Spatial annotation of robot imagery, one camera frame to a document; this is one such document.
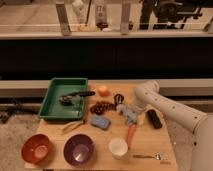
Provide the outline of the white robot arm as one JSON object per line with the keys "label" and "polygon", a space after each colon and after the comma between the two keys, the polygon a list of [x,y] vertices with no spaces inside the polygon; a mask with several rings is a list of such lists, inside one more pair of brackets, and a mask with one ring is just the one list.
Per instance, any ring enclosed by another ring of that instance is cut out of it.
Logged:
{"label": "white robot arm", "polygon": [[162,96],[157,81],[151,80],[134,89],[133,104],[138,109],[151,105],[194,135],[190,171],[213,171],[213,115]]}

